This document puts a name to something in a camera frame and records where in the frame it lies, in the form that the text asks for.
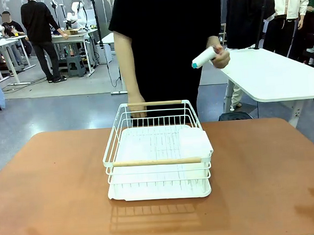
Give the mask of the person's left hand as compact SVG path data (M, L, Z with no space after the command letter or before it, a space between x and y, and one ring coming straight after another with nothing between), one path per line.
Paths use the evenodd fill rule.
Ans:
M217 53L211 60L211 63L215 68L223 69L230 61L230 53L225 50L221 45L213 46L213 50Z

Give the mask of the person's right hand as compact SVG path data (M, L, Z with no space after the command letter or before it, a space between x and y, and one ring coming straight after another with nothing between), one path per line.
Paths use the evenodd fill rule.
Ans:
M128 94L128 104L142 104L144 103L145 100L140 94ZM135 105L135 106L130 106L130 114L132 118L145 118L146 117L146 106L144 105Z

